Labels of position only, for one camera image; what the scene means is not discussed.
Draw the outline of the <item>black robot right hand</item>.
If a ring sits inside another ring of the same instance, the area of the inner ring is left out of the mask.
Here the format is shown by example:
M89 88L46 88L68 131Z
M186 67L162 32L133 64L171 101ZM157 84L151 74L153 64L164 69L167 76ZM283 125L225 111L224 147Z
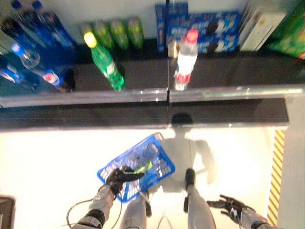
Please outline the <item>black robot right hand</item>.
M235 198L220 195L217 201L207 201L209 207L218 208L221 214L228 216L233 222L238 223L245 204Z

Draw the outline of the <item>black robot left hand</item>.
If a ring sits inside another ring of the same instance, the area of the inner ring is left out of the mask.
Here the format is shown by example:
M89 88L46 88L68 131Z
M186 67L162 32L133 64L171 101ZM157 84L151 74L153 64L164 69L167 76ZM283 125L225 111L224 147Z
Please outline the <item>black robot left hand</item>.
M136 181L145 175L144 172L135 172L128 166L114 169L106 179L106 185L110 187L114 195L114 199L122 190L122 186L126 182Z

